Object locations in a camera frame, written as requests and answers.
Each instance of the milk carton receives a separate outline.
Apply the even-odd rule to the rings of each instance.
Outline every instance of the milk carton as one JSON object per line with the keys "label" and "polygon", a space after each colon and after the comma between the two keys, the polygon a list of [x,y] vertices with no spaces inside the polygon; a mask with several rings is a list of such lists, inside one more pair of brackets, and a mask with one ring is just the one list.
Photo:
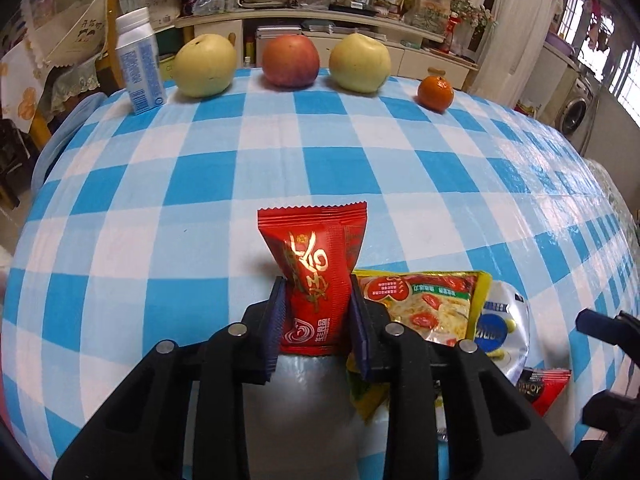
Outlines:
{"label": "milk carton", "polygon": [[146,7],[116,18],[116,53],[136,114],[166,102],[158,66],[158,44]]}

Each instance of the metal screw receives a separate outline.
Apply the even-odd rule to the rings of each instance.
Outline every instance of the metal screw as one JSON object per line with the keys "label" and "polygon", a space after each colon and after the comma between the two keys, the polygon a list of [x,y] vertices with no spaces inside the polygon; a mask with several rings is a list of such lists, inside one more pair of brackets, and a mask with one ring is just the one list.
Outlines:
{"label": "metal screw", "polygon": [[472,354],[473,352],[478,350],[478,345],[471,341],[471,339],[463,339],[462,341],[460,341],[459,345],[460,349],[468,354]]}
{"label": "metal screw", "polygon": [[233,336],[240,336],[246,334],[246,325],[242,323],[233,323],[226,329]]}
{"label": "metal screw", "polygon": [[402,335],[404,333],[404,326],[402,326],[400,323],[389,323],[387,326],[385,326],[385,331],[389,335]]}
{"label": "metal screw", "polygon": [[159,342],[156,345],[156,352],[159,354],[170,354],[174,351],[175,343],[173,341],[169,341],[165,339],[164,341]]}

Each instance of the red candy wrapper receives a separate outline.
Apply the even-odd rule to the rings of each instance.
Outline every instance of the red candy wrapper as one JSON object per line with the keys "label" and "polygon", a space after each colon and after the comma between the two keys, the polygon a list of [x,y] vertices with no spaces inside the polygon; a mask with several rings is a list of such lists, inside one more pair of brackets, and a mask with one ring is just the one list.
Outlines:
{"label": "red candy wrapper", "polygon": [[287,279],[283,352],[320,356],[349,351],[350,274],[366,224],[366,202],[258,211],[258,229]]}
{"label": "red candy wrapper", "polygon": [[571,378],[571,370],[524,368],[516,386],[542,416],[564,390],[569,378]]}

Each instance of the red apple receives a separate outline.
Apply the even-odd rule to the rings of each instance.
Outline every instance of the red apple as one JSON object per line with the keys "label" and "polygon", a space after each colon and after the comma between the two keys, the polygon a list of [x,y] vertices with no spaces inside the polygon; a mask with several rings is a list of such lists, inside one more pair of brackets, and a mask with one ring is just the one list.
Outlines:
{"label": "red apple", "polygon": [[320,56],[306,36],[279,36],[264,48],[262,72],[273,85],[285,88],[309,86],[318,77],[319,70]]}

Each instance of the apple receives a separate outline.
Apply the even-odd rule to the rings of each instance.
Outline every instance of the apple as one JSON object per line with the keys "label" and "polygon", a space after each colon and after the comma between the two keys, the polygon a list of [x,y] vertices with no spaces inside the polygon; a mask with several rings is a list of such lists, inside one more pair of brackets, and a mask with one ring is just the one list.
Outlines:
{"label": "apple", "polygon": [[262,72],[271,84],[300,88],[313,84],[320,70],[320,56],[312,41],[301,34],[286,34],[267,43]]}
{"label": "apple", "polygon": [[189,97],[219,94],[236,73],[236,50],[227,38],[203,34],[182,46],[174,59],[174,81]]}
{"label": "apple", "polygon": [[391,57],[378,40],[350,34],[331,51],[329,72],[342,88],[369,94],[391,75]]}

